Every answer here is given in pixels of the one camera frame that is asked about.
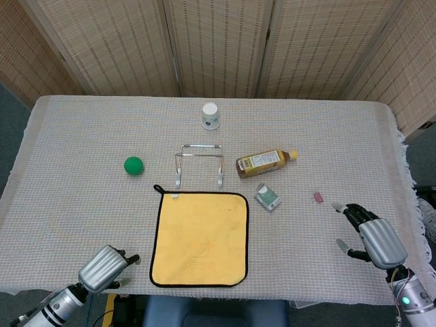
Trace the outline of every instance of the green packet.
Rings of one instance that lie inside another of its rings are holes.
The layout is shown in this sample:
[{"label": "green packet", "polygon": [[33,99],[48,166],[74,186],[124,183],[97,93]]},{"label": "green packet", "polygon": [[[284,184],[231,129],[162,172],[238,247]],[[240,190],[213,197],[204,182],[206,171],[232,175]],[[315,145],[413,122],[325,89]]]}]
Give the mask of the green packet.
[{"label": "green packet", "polygon": [[264,183],[259,184],[254,198],[268,211],[271,211],[281,202],[281,198]]}]

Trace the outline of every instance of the bottle label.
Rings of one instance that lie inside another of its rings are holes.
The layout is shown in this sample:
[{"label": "bottle label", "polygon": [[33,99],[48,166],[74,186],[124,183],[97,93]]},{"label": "bottle label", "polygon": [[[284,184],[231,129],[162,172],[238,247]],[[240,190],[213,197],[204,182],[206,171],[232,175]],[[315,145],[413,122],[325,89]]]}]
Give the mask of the bottle label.
[{"label": "bottle label", "polygon": [[256,167],[278,162],[280,161],[280,157],[277,151],[271,151],[267,153],[262,153],[261,155],[254,155],[253,157],[250,157],[250,161],[251,161],[251,166],[253,168],[256,168]]}]

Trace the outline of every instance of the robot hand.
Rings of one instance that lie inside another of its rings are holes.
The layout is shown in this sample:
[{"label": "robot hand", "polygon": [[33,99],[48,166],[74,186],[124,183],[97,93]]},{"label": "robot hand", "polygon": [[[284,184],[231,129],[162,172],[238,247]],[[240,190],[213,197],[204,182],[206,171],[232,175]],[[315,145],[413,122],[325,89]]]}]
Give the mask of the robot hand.
[{"label": "robot hand", "polygon": [[17,326],[38,310],[23,327],[62,326],[71,314],[86,302],[89,293],[97,294],[106,289],[120,288],[127,284],[129,279],[114,280],[133,263],[140,263],[138,254],[127,258],[124,250],[117,250],[106,245],[80,269],[79,282],[76,285],[70,285],[60,292],[54,292],[38,307],[11,322],[10,326]]},{"label": "robot hand", "polygon": [[372,262],[377,268],[386,270],[386,282],[398,311],[395,326],[401,326],[401,310],[413,327],[436,327],[436,300],[435,303],[431,301],[414,272],[403,266],[407,252],[389,221],[358,204],[345,206],[333,202],[332,206],[347,217],[366,249],[354,251],[338,238],[336,243],[341,250],[352,258]]}]

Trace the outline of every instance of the gray carpet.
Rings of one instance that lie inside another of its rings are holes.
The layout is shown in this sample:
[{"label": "gray carpet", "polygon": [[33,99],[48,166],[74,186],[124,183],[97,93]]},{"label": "gray carpet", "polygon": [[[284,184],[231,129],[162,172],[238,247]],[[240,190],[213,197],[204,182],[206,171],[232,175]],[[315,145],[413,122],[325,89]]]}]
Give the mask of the gray carpet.
[{"label": "gray carpet", "polygon": [[[0,194],[14,164],[22,133],[29,118],[29,110],[0,85]],[[436,185],[436,126],[418,136],[407,151],[412,176],[419,185]],[[33,290],[21,292],[16,296],[0,293],[0,326],[9,326],[15,317],[37,305],[48,292]],[[65,327],[92,326],[104,312],[106,295],[93,296],[81,310],[75,312]],[[371,305],[337,305],[323,303],[304,309],[291,310],[291,326],[393,326],[394,307]],[[204,326],[216,327],[216,322],[204,322]]]}]

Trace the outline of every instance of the black cable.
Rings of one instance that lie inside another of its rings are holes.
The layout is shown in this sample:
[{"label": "black cable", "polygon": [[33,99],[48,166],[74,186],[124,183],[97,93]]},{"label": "black cable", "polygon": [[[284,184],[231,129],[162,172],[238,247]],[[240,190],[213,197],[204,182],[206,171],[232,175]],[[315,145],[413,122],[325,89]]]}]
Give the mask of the black cable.
[{"label": "black cable", "polygon": [[107,313],[109,313],[109,312],[114,312],[114,311],[113,311],[113,310],[109,310],[109,311],[103,313],[101,316],[99,316],[99,317],[97,318],[97,320],[95,320],[93,327],[96,327],[98,321],[99,321],[101,318],[103,318],[103,317],[104,317]]}]

